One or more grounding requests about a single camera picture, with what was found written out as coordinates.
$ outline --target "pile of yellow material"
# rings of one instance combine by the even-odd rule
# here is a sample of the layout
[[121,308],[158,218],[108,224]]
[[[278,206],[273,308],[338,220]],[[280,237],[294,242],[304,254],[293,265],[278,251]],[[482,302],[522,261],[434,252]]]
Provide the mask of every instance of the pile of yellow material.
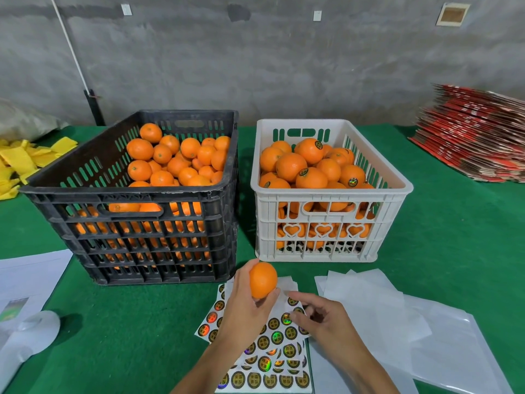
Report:
[[18,195],[21,184],[39,168],[54,162],[78,145],[71,138],[61,138],[53,146],[36,146],[27,140],[7,142],[0,138],[0,201]]

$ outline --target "gray concrete wall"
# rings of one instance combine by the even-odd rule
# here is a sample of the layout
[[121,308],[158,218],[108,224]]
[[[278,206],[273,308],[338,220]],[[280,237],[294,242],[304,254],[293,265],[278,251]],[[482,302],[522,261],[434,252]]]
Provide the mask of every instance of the gray concrete wall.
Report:
[[[461,28],[435,26],[445,1],[472,3]],[[525,0],[57,4],[107,123],[142,108],[228,108],[242,123],[410,124],[432,82],[525,98]],[[93,122],[49,0],[0,0],[0,33],[0,97]]]

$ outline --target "white handheld object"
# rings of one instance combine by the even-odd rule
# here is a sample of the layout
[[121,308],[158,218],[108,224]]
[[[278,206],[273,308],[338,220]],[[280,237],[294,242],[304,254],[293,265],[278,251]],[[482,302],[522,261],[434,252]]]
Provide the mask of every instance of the white handheld object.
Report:
[[41,311],[22,321],[0,348],[0,393],[31,356],[44,351],[55,341],[60,318],[53,311]]

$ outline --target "stack of red cardboard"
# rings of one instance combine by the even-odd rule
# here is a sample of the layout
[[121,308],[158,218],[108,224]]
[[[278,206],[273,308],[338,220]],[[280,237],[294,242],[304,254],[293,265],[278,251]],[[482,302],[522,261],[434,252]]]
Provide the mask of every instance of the stack of red cardboard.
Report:
[[409,138],[476,181],[525,182],[525,102],[490,91],[434,85]]

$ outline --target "green table surface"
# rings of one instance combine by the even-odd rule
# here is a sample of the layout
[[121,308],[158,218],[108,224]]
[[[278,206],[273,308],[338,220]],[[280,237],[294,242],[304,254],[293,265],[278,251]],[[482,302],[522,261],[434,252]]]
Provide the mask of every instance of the green table surface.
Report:
[[[96,127],[61,135],[85,141]],[[328,270],[380,268],[399,291],[474,314],[513,390],[525,390],[525,185],[477,183],[406,139],[389,124],[359,130],[414,185],[371,264],[276,263],[302,291]],[[240,128],[240,208],[255,206],[249,179],[255,128]],[[2,258],[65,248],[23,195],[0,202]],[[237,260],[253,258],[253,226],[241,223]],[[167,393],[207,344],[195,329],[215,299],[216,284],[101,287],[73,258],[45,309],[62,328],[47,350],[31,357],[6,391],[14,393]],[[417,382],[420,393],[444,390]]]

